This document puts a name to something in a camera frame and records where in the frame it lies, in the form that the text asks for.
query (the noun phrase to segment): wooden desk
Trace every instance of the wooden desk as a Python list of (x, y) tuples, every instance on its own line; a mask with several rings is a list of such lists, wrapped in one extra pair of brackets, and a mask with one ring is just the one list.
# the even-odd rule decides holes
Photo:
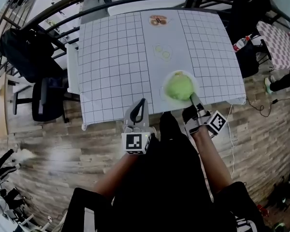
[(25, 83), (27, 85), (32, 86), (33, 84), (27, 82), (26, 80), (16, 78), (4, 73), (0, 77), (0, 138), (7, 136), (10, 133), (16, 132), (24, 132), (24, 131), (34, 131), (42, 129), (42, 126), (30, 126), (30, 127), (22, 127), (22, 128), (9, 128), (7, 121), (7, 87), (8, 80)]

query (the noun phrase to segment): railing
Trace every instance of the railing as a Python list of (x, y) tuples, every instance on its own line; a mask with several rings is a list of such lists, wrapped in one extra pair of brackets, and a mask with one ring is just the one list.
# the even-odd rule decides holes
[[(2, 34), (10, 29), (17, 28), (20, 29), (24, 26), (28, 15), (31, 12), (31, 8), (34, 5), (36, 0), (9, 0), (5, 5), (3, 13), (0, 15), (0, 37)], [(0, 70), (4, 68), (5, 71), (13, 73), (13, 67), (10, 67), (8, 70), (8, 61), (2, 63), (3, 57), (0, 54)]]
[[(61, 42), (60, 39), (62, 37), (65, 37), (71, 33), (74, 33), (74, 32), (77, 32), (79, 30), (79, 27), (76, 27), (76, 28), (73, 28), (69, 31), (66, 31), (66, 32), (63, 32), (57, 36), (52, 36), (51, 35), (51, 32), (55, 29), (57, 29), (58, 27), (74, 20), (74, 19), (77, 19), (77, 18), (80, 18), (81, 16), (84, 16), (84, 15), (87, 15), (89, 13), (92, 13), (92, 12), (95, 12), (95, 11), (98, 11), (98, 10), (102, 10), (102, 9), (106, 9), (106, 8), (109, 8), (109, 7), (112, 7), (112, 6), (116, 6), (116, 5), (120, 5), (120, 4), (126, 4), (126, 3), (130, 3), (130, 2), (137, 2), (137, 1), (144, 1), (144, 0), (119, 0), (119, 1), (114, 1), (114, 2), (111, 2), (111, 3), (106, 3), (106, 4), (103, 4), (103, 5), (100, 5), (100, 6), (97, 6), (97, 7), (94, 7), (94, 8), (91, 8), (91, 9), (87, 9), (87, 10), (84, 10), (84, 11), (81, 11), (69, 18), (66, 18), (62, 21), (60, 21), (59, 23), (56, 23), (55, 25), (51, 26), (50, 28), (48, 29), (43, 29), (42, 27), (39, 26), (39, 23), (43, 22), (44, 20), (46, 20), (47, 18), (49, 18), (50, 16), (60, 12), (61, 10), (73, 5), (73, 4), (76, 4), (78, 2), (82, 2), (84, 0), (61, 0), (57, 3), (55, 3), (54, 5), (52, 5), (51, 7), (47, 8), (46, 10), (42, 11), (40, 14), (38, 14), (37, 16), (35, 16), (32, 20), (30, 20), (29, 22), (27, 22), (24, 26), (19, 26), (18, 24), (17, 25), (14, 25), (14, 21), (12, 20), (12, 22), (10, 20), (8, 20), (6, 17), (3, 17), (1, 18), (2, 20), (6, 20), (8, 23), (12, 24), (13, 26), (15, 27), (20, 27), (20, 30), (30, 30), (30, 29), (35, 29), (35, 30), (40, 30), (44, 33), (46, 33), (46, 35), (48, 35), (49, 39), (51, 40), (51, 42), (56, 46), (55, 50), (62, 50), (61, 53), (57, 54), (56, 56), (54, 56), (53, 58), (56, 59), (56, 58), (59, 58), (63, 55), (66, 54), (66, 48), (65, 48), (65, 43)], [(186, 2), (184, 4), (181, 4), (180, 6), (182, 7), (185, 7), (185, 8), (207, 8), (207, 7), (210, 7), (210, 6), (213, 6), (213, 5), (217, 5), (217, 4), (221, 4), (221, 3), (224, 3), (224, 4), (228, 4), (228, 5), (232, 5), (232, 1), (233, 0), (186, 0)], [(272, 11), (276, 13), (276, 16), (274, 17), (270, 17), (268, 15), (266, 15), (266, 17), (264, 18), (264, 20), (268, 23), (274, 23), (276, 22), (279, 18), (284, 18), (285, 20), (289, 21), (290, 22), (290, 18), (288, 16), (286, 16), (283, 12), (281, 12), (279, 9), (277, 9), (276, 7), (272, 6)], [(228, 10), (225, 10), (225, 11), (217, 11), (219, 13), (219, 15), (222, 15), (222, 14), (229, 14), (230, 12)], [(279, 22), (280, 24), (282, 24), (283, 26), (285, 26), (286, 28), (289, 29), (289, 27), (281, 22)], [(68, 41), (66, 42), (66, 44), (73, 44), (75, 42), (78, 42), (78, 38), (76, 39), (73, 39), (71, 41)], [(0, 61), (0, 72), (3, 68), (5, 68), (5, 71), (13, 71), (13, 67), (9, 67), (8, 70), (7, 70), (7, 66), (8, 66), (8, 62), (4, 62), (3, 64), (1, 64), (1, 61)]]

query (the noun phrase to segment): green cabbage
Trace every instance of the green cabbage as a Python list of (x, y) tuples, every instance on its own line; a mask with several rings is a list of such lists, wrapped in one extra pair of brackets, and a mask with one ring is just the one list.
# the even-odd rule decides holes
[(186, 101), (193, 94), (191, 79), (182, 72), (177, 72), (167, 83), (165, 93), (173, 99)]

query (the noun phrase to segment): black shirt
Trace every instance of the black shirt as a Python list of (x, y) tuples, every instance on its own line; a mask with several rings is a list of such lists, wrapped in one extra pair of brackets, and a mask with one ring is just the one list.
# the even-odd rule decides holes
[(186, 136), (150, 143), (118, 190), (113, 205), (75, 189), (62, 231), (83, 231), (84, 207), (101, 231), (265, 231), (262, 216), (241, 182), (211, 201), (197, 151)]

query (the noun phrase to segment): white desk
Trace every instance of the white desk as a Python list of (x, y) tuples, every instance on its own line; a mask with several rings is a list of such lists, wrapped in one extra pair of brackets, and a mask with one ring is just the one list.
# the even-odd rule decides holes
[[(152, 25), (153, 15), (166, 17), (164, 24)], [(84, 124), (122, 119), (142, 97), (150, 114), (184, 108), (171, 106), (161, 95), (165, 77), (176, 70), (195, 76), (204, 104), (246, 96), (217, 14), (153, 10), (81, 25), (78, 73)]]

